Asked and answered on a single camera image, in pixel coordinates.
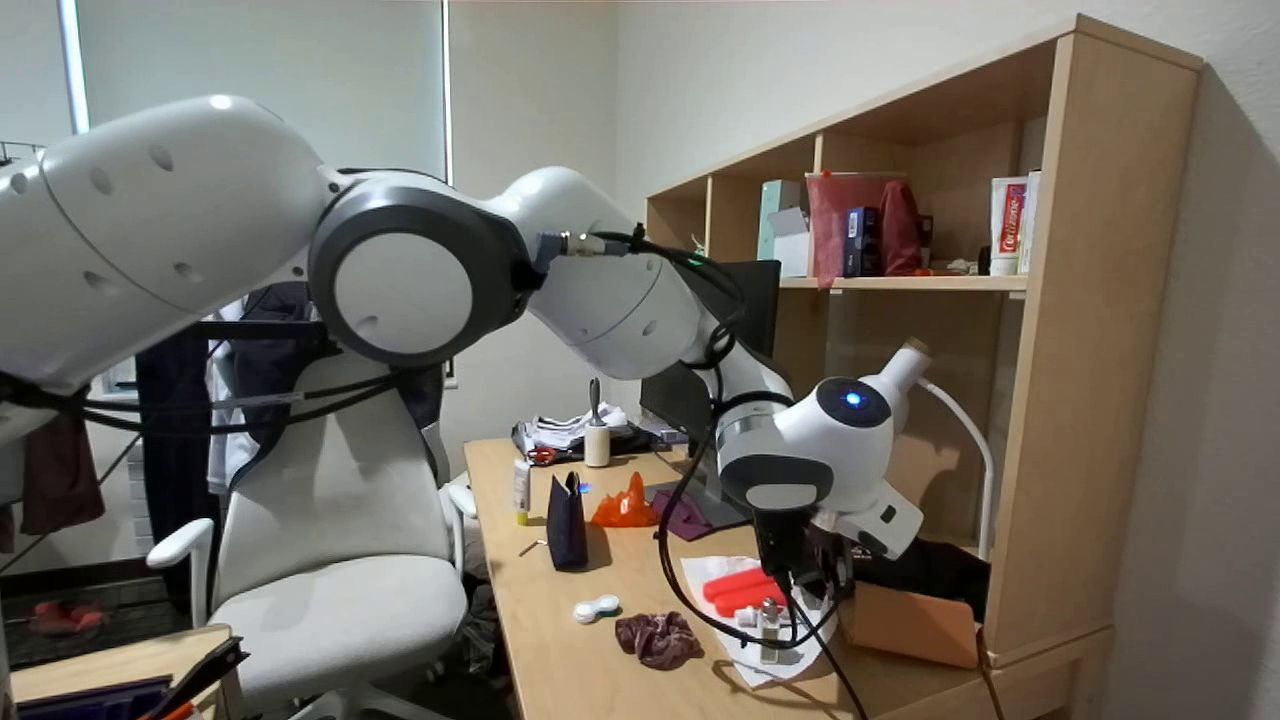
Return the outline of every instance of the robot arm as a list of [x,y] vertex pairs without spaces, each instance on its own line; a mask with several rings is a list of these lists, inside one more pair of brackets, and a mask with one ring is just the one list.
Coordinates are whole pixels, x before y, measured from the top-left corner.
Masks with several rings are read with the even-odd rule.
[[[615,380],[701,363],[719,321],[633,224],[569,170],[467,200],[412,172],[330,172],[276,116],[237,95],[169,103],[50,149],[0,178],[0,443],[72,392],[279,275],[308,275],[332,337],[385,363],[436,363],[523,309]],[[829,380],[799,406],[736,406],[717,470],[759,516],[786,568],[822,516],[898,555],[919,514],[884,485],[905,347],[871,380]],[[704,380],[719,398],[794,390],[746,347]]]

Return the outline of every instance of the shelf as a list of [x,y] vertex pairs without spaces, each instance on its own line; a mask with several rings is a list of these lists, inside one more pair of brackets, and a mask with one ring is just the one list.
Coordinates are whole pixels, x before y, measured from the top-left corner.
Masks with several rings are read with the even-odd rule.
[[829,287],[845,292],[1030,292],[1030,275],[848,275],[848,282],[786,282],[786,287]]

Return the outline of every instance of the office chair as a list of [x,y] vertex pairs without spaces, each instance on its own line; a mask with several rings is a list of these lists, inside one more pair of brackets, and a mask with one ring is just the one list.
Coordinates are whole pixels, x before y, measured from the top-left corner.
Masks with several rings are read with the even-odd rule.
[[[297,392],[380,378],[361,357],[321,357]],[[165,537],[153,568],[194,555],[194,623],[243,638],[243,711],[436,718],[371,687],[431,666],[467,611],[460,524],[436,496],[426,437],[406,400],[380,392],[321,419],[288,425],[223,505],[208,592],[214,520]]]

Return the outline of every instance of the wooden desk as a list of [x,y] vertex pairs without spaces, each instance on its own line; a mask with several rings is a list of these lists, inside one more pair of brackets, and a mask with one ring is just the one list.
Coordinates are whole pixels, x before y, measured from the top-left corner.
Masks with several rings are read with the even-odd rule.
[[[547,508],[553,472],[577,470],[591,493],[587,514],[599,496],[620,493],[633,472],[650,485],[671,479],[678,472],[658,458],[620,462],[604,472],[582,465],[541,470],[533,478],[538,520]],[[528,720],[565,718],[854,718],[854,702],[841,694],[833,668],[817,666],[809,680],[786,687],[742,694],[736,673],[726,666],[713,630],[679,607],[662,575],[654,528],[615,528],[591,537],[587,574],[557,574],[543,546],[543,524],[521,524],[512,505],[512,443],[482,442],[467,443],[467,472],[482,508],[482,537],[496,607],[504,621],[507,661],[518,673],[521,708]],[[671,537],[671,555],[755,555],[752,534],[717,534],[697,546]],[[704,661],[678,673],[654,673],[635,656],[625,656],[612,642],[612,621],[577,623],[571,605],[595,596],[620,596],[625,616],[679,607],[701,643]],[[1082,643],[1066,656],[1035,661],[1030,668],[1001,673],[1001,695],[1007,718],[1045,718],[1073,703],[1073,668],[1093,656],[1095,643]],[[993,702],[978,673],[898,661],[881,651],[854,651],[838,643],[845,673],[878,720],[988,720]]]
[[[198,668],[201,656],[208,656],[217,643],[223,643],[231,633],[219,623],[175,633],[175,638],[157,638],[125,648],[103,648],[55,666],[35,666],[13,673],[13,702],[50,702],[50,695],[69,695],[69,694],[94,694],[94,687],[114,687],[114,686],[131,686],[148,675],[173,675],[179,680],[189,668]],[[198,702],[201,718],[237,718],[237,675],[223,680],[219,687],[203,694]]]

